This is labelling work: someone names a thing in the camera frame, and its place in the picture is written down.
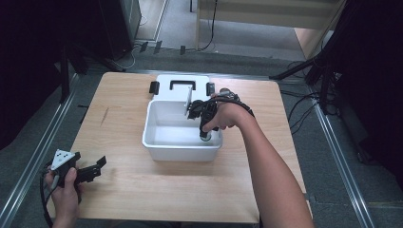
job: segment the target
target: wooden table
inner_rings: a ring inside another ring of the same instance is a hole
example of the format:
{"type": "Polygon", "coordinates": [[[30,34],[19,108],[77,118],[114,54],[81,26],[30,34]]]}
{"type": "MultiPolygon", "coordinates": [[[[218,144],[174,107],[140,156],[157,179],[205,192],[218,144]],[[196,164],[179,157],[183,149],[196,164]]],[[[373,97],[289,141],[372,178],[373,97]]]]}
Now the wooden table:
{"type": "MultiPolygon", "coordinates": [[[[106,156],[102,176],[85,183],[85,219],[258,223],[245,147],[237,128],[223,131],[212,162],[153,161],[142,145],[150,82],[155,75],[106,73],[71,151],[81,167],[106,156]]],[[[305,192],[296,150],[275,82],[211,78],[251,106],[267,138],[305,192]]]]}

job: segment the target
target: forearm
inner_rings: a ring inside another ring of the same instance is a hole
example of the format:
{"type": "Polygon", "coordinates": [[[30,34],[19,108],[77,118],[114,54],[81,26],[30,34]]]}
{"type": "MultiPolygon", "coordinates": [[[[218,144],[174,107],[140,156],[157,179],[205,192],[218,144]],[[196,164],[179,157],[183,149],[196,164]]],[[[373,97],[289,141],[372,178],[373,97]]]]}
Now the forearm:
{"type": "Polygon", "coordinates": [[[245,142],[263,223],[273,227],[312,227],[311,215],[297,180],[256,120],[244,116],[238,127],[245,142]]]}

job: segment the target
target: person's right hand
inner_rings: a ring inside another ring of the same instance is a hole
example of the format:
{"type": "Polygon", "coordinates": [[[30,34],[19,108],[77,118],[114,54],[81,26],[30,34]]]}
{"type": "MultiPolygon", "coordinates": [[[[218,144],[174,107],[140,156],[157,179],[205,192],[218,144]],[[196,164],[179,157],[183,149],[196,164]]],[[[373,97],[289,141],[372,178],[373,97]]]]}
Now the person's right hand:
{"type": "Polygon", "coordinates": [[[252,116],[243,107],[232,103],[219,103],[218,110],[213,120],[206,123],[202,127],[202,131],[209,132],[214,127],[219,127],[224,130],[227,126],[232,127],[234,125],[240,127],[241,121],[244,118],[251,118],[252,116]]]}

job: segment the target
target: person's left hand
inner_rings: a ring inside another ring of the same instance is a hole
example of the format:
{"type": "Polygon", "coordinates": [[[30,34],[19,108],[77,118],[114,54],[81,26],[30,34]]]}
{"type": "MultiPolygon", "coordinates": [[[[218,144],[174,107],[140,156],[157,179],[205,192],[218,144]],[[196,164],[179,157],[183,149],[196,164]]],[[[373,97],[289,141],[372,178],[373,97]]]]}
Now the person's left hand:
{"type": "MultiPolygon", "coordinates": [[[[78,218],[78,195],[74,188],[74,181],[77,178],[77,170],[70,168],[65,177],[65,187],[57,186],[51,194],[54,207],[56,209],[56,220],[53,227],[74,227],[75,221],[78,218]]],[[[47,173],[45,180],[48,188],[53,183],[53,173],[47,173]]]]}

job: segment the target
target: human hand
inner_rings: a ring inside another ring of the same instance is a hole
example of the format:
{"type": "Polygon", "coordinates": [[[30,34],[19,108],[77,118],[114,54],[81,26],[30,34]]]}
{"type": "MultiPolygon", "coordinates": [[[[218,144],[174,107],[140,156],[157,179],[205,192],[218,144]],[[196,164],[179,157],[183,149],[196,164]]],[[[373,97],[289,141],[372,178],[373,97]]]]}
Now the human hand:
{"type": "Polygon", "coordinates": [[[243,107],[232,103],[218,103],[218,110],[213,120],[206,123],[202,127],[202,131],[209,132],[214,127],[219,127],[221,130],[234,125],[240,127],[242,119],[251,118],[252,116],[243,107]]]}
{"type": "MultiPolygon", "coordinates": [[[[56,209],[53,227],[74,227],[79,213],[78,196],[74,188],[76,178],[77,170],[70,168],[65,177],[65,187],[57,186],[51,194],[56,209]]],[[[47,173],[45,180],[50,188],[53,183],[53,173],[47,173]]]]}

